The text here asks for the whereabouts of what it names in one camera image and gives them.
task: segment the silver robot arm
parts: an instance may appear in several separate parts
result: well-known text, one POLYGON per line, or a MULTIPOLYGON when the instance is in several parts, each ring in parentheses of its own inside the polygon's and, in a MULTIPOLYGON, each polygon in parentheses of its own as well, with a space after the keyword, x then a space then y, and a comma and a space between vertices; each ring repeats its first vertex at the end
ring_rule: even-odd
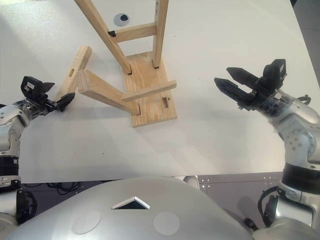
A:
POLYGON ((227 79, 215 78, 219 90, 235 100, 240 109, 257 110, 266 116, 284 141, 285 167, 275 189, 279 196, 270 197, 261 214, 264 223, 270 227, 287 218, 320 231, 320 116, 307 106, 310 97, 294 98, 280 90, 287 75, 284 59, 267 65, 262 77, 238 67, 228 67, 227 71, 252 92, 246 93, 227 79))
POLYGON ((320 231, 320 116, 299 99, 277 95, 287 104, 269 121, 284 141, 285 167, 271 218, 297 219, 320 231))
POLYGON ((25 76, 21 90, 26 99, 0 105, 0 239, 36 213, 34 196, 21 189, 20 137, 31 120, 53 110, 63 111, 73 100, 74 93, 66 94, 58 102, 49 100, 45 93, 53 85, 25 76), (31 212, 29 199, 33 202, 31 212))

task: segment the mortise slot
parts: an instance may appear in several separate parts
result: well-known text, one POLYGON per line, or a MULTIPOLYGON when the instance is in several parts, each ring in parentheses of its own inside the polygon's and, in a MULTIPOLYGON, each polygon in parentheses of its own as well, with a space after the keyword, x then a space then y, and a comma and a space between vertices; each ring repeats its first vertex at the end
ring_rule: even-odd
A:
POLYGON ((164 105, 164 108, 165 108, 165 109, 169 108, 169 104, 168 104, 168 99, 167 99, 167 97, 163 97, 163 98, 162 98, 162 102, 163 102, 163 105, 164 105))
POLYGON ((72 75, 74 74, 74 72, 75 72, 75 70, 72 68, 71 71, 70 71, 70 73, 69 73, 69 78, 72 77, 72 75))

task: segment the wooden plank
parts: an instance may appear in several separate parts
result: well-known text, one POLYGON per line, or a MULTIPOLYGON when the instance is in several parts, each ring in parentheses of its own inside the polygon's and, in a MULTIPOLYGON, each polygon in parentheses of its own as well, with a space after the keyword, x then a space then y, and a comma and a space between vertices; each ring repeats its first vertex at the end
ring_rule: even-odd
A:
POLYGON ((136 99, 140 99, 146 96, 150 96, 153 94, 158 94, 161 92, 165 92, 168 91, 170 89, 174 89, 177 87, 177 81, 168 81, 168 82, 163 82, 159 85, 155 85, 155 86, 150 86, 150 87, 146 87, 146 88, 142 88, 136 92, 130 92, 130 93, 125 93, 122 95, 121 99, 124 102, 129 102, 132 100, 136 100, 136 99))
MULTIPOLYGON (((163 62, 154 69, 152 52, 128 56, 132 67, 132 75, 122 73, 127 93, 167 83, 167 75, 163 62)), ((140 115, 131 115, 134 128, 155 124, 177 118, 176 108, 171 91, 163 91, 135 100, 140 107, 140 115)))
POLYGON ((75 75, 78 92, 99 102, 129 112, 140 114, 139 105, 135 101, 121 100, 123 93, 89 70, 78 71, 75 75))
POLYGON ((116 43, 153 36, 156 34, 156 23, 147 23, 114 31, 112 39, 116 43))
POLYGON ((92 27, 98 33, 104 44, 113 54, 115 59, 121 65, 123 71, 126 74, 131 73, 131 68, 129 61, 125 57, 124 53, 120 49, 119 45, 112 40, 112 37, 108 34, 109 29, 105 24, 104 20, 100 16, 97 11, 95 5, 91 2, 91 0, 74 0, 78 7, 81 9, 85 17, 91 23, 92 27))
POLYGON ((153 67, 158 68, 161 64, 162 46, 166 28, 166 18, 169 0, 156 0, 154 21, 156 23, 156 33, 153 37, 152 60, 153 67))
POLYGON ((77 87, 75 75, 77 71, 85 69, 92 49, 89 46, 80 46, 76 51, 72 64, 64 78, 64 81, 55 96, 55 101, 59 101, 62 96, 68 93, 74 93, 77 87))

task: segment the wooden leg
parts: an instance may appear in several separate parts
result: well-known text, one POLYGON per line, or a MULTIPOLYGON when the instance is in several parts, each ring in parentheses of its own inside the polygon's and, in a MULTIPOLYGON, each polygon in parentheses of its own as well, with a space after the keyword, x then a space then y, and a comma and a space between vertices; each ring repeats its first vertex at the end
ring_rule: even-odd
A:
POLYGON ((152 50, 152 60, 154 68, 158 68, 161 63, 161 54, 162 46, 164 43, 168 4, 169 0, 156 0, 155 3, 154 21, 156 23, 156 32, 155 36, 153 37, 152 50))
POLYGON ((139 89, 135 92, 125 93, 122 95, 121 99, 125 102, 129 102, 129 101, 141 99, 141 98, 153 95, 153 94, 162 93, 162 92, 168 91, 170 89, 174 89, 176 87, 177 87, 176 80, 162 82, 158 85, 145 87, 145 88, 139 89))
POLYGON ((76 51, 76 55, 73 62, 65 76, 65 79, 55 96, 55 101, 59 101, 60 98, 68 93, 74 93, 77 87, 75 75, 77 71, 85 69, 92 49, 89 46, 80 46, 76 51))
POLYGON ((124 102, 123 93, 93 74, 89 70, 78 71, 75 75, 78 92, 99 102, 129 112, 133 115, 140 114, 139 105, 135 101, 124 102))
POLYGON ((112 37, 109 35, 109 29, 105 24, 104 20, 100 16, 97 11, 95 5, 91 2, 91 0, 74 0, 75 3, 79 6, 85 17, 91 23, 92 27, 98 33, 104 44, 113 54, 115 59, 121 65, 123 71, 126 74, 131 74, 131 68, 129 61, 125 57, 124 53, 120 49, 119 45, 112 40, 112 37))

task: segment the white tabletop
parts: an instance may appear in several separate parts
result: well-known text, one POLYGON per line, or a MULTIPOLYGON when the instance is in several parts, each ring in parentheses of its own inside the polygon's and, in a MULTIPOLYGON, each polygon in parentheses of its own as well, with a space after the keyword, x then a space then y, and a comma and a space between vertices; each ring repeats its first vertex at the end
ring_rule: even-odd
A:
MULTIPOLYGON (((153 0, 94 0, 111 30, 154 20, 153 0)), ((23 98, 24 76, 55 82, 53 99, 80 45, 92 47, 86 68, 124 91, 119 64, 72 0, 0 7, 0 102, 23 98)), ((152 37, 120 44, 126 55, 152 50, 152 37)), ((184 176, 282 171, 284 147, 267 119, 240 111, 214 77, 227 67, 260 77, 285 58, 283 90, 320 112, 320 90, 289 0, 171 0, 163 59, 178 119, 132 128, 130 115, 77 94, 66 112, 40 116, 23 132, 24 183, 93 181, 137 176, 184 176)))

